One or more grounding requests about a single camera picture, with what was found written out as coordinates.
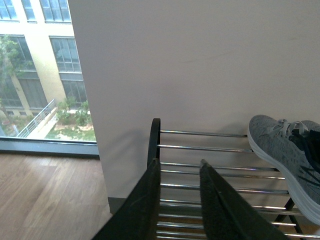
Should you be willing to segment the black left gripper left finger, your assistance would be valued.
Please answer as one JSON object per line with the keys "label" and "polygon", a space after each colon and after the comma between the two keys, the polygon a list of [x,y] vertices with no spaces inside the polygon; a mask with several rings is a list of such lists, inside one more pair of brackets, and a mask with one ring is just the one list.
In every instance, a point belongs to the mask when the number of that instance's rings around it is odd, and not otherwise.
{"label": "black left gripper left finger", "polygon": [[160,160],[148,165],[128,198],[94,240],[155,240],[161,195]]}

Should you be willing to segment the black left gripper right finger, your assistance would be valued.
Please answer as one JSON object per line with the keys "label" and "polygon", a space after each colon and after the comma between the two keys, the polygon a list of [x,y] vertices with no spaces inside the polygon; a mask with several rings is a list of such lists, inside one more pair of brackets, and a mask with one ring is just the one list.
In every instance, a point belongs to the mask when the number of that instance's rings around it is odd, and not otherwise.
{"label": "black left gripper right finger", "polygon": [[287,240],[206,161],[199,168],[203,227],[209,240]]}

